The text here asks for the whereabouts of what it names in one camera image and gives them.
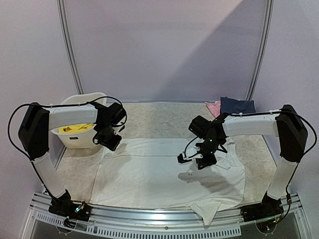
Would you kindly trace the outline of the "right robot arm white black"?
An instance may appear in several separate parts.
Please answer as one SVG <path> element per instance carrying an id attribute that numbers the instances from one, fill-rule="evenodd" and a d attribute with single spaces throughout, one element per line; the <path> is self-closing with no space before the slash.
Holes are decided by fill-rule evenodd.
<path id="1" fill-rule="evenodd" d="M 226 152 L 224 145 L 230 137 L 275 138 L 279 150 L 277 169 L 262 201 L 252 205 L 260 216 L 268 217 L 282 210 L 281 197 L 289 194 L 289 184 L 306 153 L 309 133 L 305 123 L 292 105 L 266 112 L 222 113 L 214 120 L 196 116 L 188 127 L 201 140 L 196 144 L 196 166 L 201 170 L 216 164 L 216 153 Z"/>

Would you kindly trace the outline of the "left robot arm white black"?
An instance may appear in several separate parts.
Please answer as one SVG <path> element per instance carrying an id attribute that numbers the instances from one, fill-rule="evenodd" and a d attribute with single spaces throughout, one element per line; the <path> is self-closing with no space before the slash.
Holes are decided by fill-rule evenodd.
<path id="1" fill-rule="evenodd" d="M 74 205 L 62 197 L 67 189 L 59 179 L 50 158 L 50 131 L 73 124 L 94 124 L 95 145 L 115 151 L 122 137 L 116 132 L 127 121 L 127 112 L 121 103 L 110 106 L 91 101 L 83 104 L 44 106 L 39 103 L 27 105 L 18 130 L 18 138 L 36 174 L 55 202 L 54 206 L 63 216 L 74 212 Z"/>

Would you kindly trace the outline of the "white t-shirt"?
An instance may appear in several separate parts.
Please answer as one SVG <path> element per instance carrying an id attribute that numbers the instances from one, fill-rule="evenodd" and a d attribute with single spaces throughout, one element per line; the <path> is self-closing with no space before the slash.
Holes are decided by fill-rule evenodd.
<path id="1" fill-rule="evenodd" d="M 106 150 L 90 202 L 137 209 L 190 208 L 209 225 L 216 212 L 239 205 L 244 198 L 245 169 L 233 140 L 217 163 L 197 169 L 179 164 L 187 139 L 124 139 L 115 151 Z"/>

